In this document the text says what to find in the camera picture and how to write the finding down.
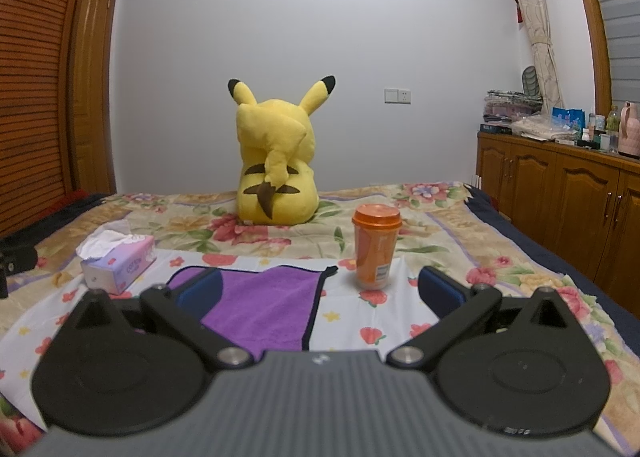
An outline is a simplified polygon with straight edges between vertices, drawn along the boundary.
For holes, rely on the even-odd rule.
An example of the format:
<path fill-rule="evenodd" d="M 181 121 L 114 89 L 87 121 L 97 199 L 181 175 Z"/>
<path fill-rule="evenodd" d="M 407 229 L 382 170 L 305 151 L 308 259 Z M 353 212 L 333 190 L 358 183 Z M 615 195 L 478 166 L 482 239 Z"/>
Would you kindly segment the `green plastic bottle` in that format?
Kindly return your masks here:
<path fill-rule="evenodd" d="M 620 110 L 616 105 L 613 105 L 608 116 L 606 116 L 605 122 L 608 134 L 618 134 L 620 133 Z"/>

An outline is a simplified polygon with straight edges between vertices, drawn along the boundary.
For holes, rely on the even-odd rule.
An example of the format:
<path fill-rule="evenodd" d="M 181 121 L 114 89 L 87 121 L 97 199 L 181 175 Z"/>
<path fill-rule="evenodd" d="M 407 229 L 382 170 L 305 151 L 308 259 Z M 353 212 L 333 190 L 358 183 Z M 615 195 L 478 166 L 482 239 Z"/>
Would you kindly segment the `orange lidded drink cup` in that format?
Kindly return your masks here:
<path fill-rule="evenodd" d="M 356 275 L 363 289 L 381 289 L 390 278 L 396 241 L 401 228 L 397 208 L 364 204 L 352 215 L 355 232 Z"/>

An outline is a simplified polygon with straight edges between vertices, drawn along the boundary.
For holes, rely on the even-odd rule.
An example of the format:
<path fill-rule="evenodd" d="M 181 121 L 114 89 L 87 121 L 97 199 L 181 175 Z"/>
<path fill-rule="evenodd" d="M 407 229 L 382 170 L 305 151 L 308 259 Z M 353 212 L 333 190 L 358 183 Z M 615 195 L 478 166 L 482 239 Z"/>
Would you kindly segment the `white strawberry print cloth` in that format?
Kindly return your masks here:
<path fill-rule="evenodd" d="M 394 347 L 423 333 L 437 316 L 420 299 L 416 272 L 404 259 L 390 267 L 390 280 L 382 289 L 360 288 L 352 260 L 293 260 L 198 255 L 160 250 L 156 260 L 123 294 L 134 298 L 154 284 L 167 283 L 188 266 L 248 269 L 262 272 L 278 265 L 324 269 L 335 265 L 337 274 L 324 284 L 309 347 L 314 351 L 375 350 L 386 355 Z M 48 344 L 70 315 L 87 286 L 84 277 L 55 277 L 43 299 L 27 309 L 1 338 L 1 394 L 37 427 L 43 425 L 32 399 L 32 372 Z"/>

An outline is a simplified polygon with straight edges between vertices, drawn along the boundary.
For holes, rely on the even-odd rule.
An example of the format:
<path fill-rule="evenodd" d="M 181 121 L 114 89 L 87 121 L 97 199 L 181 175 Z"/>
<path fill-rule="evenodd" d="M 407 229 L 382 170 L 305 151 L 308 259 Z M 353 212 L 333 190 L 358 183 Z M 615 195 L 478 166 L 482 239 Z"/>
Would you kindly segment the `stacked folded clothes pile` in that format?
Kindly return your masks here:
<path fill-rule="evenodd" d="M 530 96 L 516 91 L 489 90 L 485 96 L 480 132 L 510 136 L 513 122 L 538 114 L 541 108 L 542 99 L 539 95 Z"/>

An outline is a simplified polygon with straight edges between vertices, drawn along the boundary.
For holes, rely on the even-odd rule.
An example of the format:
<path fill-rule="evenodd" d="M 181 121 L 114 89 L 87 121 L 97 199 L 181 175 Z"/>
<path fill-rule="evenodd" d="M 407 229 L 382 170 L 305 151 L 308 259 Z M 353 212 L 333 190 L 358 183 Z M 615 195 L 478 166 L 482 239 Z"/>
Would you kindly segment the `floral bed sheet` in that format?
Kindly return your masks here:
<path fill-rule="evenodd" d="M 612 392 L 597 430 L 626 455 L 639 450 L 639 324 L 574 267 L 491 208 L 460 182 L 392 184 L 323 195 L 314 217 L 297 226 L 250 226 L 235 214 L 232 194 L 116 194 L 78 204 L 22 236 L 38 251 L 35 269 L 8 281 L 1 303 L 1 338 L 27 309 L 51 292 L 55 277 L 81 275 L 77 246 L 100 226 L 126 221 L 153 236 L 160 250 L 261 259 L 349 259 L 355 263 L 352 214 L 363 204 L 399 210 L 398 259 L 416 272 L 430 265 L 461 284 L 488 284 L 527 297 L 556 289 L 602 356 Z M 40 427 L 1 394 L 1 451 L 13 456 L 40 437 Z"/>

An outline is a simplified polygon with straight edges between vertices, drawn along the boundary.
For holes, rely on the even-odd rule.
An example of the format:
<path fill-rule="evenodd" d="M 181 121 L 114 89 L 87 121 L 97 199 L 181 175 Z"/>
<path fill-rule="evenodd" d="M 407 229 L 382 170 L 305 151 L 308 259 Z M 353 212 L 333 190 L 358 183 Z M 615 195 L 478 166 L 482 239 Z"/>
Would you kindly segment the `pink tissue pack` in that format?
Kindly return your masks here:
<path fill-rule="evenodd" d="M 77 248 L 80 267 L 89 289 L 121 295 L 156 260 L 154 237 L 104 229 L 87 237 Z"/>

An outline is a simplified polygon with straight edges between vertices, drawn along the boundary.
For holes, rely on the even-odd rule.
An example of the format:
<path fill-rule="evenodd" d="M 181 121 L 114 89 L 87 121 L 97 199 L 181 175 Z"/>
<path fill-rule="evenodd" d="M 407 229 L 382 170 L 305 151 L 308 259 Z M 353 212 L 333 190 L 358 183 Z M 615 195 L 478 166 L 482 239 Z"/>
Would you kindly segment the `purple microfiber towel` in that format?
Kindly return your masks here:
<path fill-rule="evenodd" d="M 278 265 L 262 272 L 188 266 L 168 281 L 171 300 L 255 359 L 309 349 L 326 280 L 337 267 Z"/>

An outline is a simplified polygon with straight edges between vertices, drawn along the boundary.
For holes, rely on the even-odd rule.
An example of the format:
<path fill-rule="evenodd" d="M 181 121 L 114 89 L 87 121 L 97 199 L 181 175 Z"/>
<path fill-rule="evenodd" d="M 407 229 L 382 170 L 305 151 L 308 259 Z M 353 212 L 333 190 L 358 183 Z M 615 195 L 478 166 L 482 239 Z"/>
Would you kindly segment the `wooden sideboard cabinet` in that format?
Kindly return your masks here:
<path fill-rule="evenodd" d="M 521 233 L 639 314 L 637 160 L 480 132 L 476 175 Z"/>

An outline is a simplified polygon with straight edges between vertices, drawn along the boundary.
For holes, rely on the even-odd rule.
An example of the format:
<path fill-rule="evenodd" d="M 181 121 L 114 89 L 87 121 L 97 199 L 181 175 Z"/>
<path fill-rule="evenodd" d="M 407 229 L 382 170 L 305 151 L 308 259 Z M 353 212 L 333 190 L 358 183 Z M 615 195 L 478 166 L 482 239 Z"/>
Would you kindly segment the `blue white paper bag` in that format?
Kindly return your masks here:
<path fill-rule="evenodd" d="M 579 108 L 553 107 L 551 116 L 553 125 L 562 130 L 582 133 L 586 126 L 585 112 Z"/>

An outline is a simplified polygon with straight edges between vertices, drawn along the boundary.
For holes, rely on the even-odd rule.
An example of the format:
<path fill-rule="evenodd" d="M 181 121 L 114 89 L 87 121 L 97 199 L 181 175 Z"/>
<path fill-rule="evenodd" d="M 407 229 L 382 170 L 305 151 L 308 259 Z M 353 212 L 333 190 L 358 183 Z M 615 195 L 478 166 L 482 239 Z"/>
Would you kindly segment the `black device at left edge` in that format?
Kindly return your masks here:
<path fill-rule="evenodd" d="M 0 255 L 0 298 L 6 299 L 9 295 L 9 276 L 20 274 L 35 269 L 38 262 L 38 253 L 34 246 L 17 246 L 6 248 Z"/>

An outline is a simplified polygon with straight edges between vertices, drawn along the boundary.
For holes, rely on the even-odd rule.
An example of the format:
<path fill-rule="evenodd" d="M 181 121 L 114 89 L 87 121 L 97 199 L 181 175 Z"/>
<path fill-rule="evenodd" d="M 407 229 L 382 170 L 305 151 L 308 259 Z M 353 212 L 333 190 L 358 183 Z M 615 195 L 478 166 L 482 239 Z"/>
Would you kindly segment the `wooden louvered wardrobe door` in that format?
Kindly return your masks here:
<path fill-rule="evenodd" d="M 115 0 L 1 0 L 1 233 L 74 191 L 111 193 Z"/>

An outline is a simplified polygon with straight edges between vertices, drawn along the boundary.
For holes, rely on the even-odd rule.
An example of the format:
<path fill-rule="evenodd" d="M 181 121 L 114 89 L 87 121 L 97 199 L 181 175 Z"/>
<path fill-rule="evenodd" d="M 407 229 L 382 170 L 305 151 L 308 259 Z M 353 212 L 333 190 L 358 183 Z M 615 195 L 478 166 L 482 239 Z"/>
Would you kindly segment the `yellow Pikachu plush toy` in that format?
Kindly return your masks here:
<path fill-rule="evenodd" d="M 310 166 L 316 149 L 310 116 L 334 88 L 335 77 L 326 76 L 294 104 L 278 99 L 259 102 L 244 82 L 228 82 L 238 104 L 236 136 L 242 170 L 236 213 L 242 222 L 291 226 L 314 216 L 319 195 Z"/>

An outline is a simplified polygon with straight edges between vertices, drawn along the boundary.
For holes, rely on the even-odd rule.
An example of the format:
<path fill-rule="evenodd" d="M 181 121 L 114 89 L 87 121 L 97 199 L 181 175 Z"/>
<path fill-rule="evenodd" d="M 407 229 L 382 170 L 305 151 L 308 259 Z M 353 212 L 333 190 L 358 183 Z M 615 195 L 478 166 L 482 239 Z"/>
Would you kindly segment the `pink thermos jug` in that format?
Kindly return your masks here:
<path fill-rule="evenodd" d="M 636 103 L 626 102 L 620 112 L 618 152 L 627 157 L 640 157 L 640 120 Z"/>

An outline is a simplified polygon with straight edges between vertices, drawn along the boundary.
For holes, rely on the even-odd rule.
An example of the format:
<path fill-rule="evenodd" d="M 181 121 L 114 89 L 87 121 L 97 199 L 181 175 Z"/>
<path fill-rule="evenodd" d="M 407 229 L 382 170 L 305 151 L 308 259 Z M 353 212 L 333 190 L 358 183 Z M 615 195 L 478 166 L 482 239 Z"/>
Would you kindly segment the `beige patterned curtain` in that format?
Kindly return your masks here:
<path fill-rule="evenodd" d="M 551 26 L 546 0 L 518 0 L 532 49 L 542 99 L 542 112 L 550 115 L 554 107 L 564 106 L 556 71 Z"/>

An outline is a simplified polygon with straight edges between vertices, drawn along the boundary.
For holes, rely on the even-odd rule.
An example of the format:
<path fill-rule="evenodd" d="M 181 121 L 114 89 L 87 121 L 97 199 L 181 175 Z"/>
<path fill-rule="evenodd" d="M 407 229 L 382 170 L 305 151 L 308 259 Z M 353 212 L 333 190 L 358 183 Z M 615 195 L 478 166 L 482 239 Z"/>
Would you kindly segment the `white wall switch plate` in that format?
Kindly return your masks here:
<path fill-rule="evenodd" d="M 410 104 L 411 91 L 406 89 L 384 89 L 385 104 Z"/>

